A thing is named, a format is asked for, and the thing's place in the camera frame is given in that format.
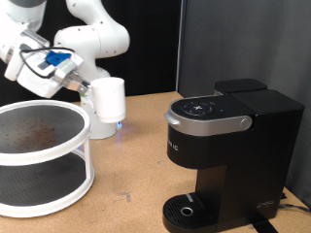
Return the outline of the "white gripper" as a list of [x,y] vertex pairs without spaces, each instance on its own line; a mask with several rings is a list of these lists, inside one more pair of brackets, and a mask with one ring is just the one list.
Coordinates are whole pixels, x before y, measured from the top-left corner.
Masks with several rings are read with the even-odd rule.
[[38,96],[51,98],[62,87],[85,95],[90,86],[77,69],[83,63],[78,56],[71,56],[57,66],[49,64],[43,56],[30,56],[26,59],[17,82]]

